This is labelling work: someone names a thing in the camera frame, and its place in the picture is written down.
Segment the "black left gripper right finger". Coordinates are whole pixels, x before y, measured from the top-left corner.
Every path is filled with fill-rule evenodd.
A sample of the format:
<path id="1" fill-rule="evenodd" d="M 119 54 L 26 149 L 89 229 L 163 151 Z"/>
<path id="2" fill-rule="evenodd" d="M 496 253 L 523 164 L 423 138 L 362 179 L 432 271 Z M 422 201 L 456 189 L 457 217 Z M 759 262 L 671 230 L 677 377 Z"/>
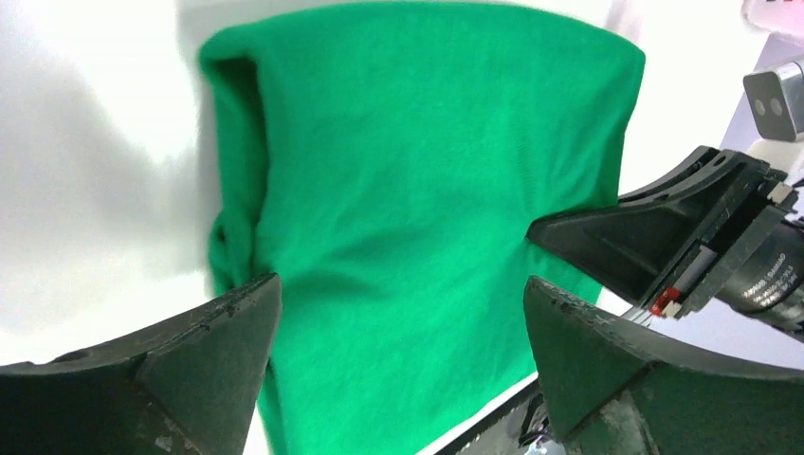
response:
<path id="1" fill-rule="evenodd" d="M 523 310 L 570 454 L 799 454 L 803 374 L 666 337 L 531 277 Z"/>

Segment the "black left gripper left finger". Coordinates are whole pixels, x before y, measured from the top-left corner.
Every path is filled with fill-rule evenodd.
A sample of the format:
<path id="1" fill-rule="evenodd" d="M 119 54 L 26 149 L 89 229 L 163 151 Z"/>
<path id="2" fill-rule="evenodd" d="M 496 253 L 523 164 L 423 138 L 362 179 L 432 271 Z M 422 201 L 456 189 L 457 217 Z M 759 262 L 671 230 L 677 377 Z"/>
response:
<path id="1" fill-rule="evenodd" d="M 1 370 L 5 454 L 240 454 L 282 309 L 266 275 L 129 335 Z"/>

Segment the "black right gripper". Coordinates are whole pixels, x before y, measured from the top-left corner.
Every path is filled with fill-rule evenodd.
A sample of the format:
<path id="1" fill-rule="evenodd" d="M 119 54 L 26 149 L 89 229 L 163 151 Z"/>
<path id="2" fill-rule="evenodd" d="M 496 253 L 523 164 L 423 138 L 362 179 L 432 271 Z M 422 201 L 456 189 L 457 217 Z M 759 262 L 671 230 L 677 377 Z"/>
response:
<path id="1" fill-rule="evenodd" d="M 803 225 L 796 188 L 769 163 L 700 146 L 603 209 L 541 217 L 529 241 L 634 306 L 681 319 L 710 300 L 803 340 Z"/>

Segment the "green t-shirt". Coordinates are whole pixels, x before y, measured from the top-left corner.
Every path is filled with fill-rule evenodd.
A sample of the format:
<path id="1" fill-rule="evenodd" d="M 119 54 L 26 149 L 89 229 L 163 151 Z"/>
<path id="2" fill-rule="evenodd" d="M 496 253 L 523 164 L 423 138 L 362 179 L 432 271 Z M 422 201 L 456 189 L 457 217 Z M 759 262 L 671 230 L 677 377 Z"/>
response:
<path id="1" fill-rule="evenodd" d="M 367 2 L 223 29 L 218 293 L 265 273 L 283 310 L 258 408 L 277 454 L 414 454 L 533 373 L 522 291 L 600 285 L 530 244 L 617 198 L 646 63 L 526 7 Z"/>

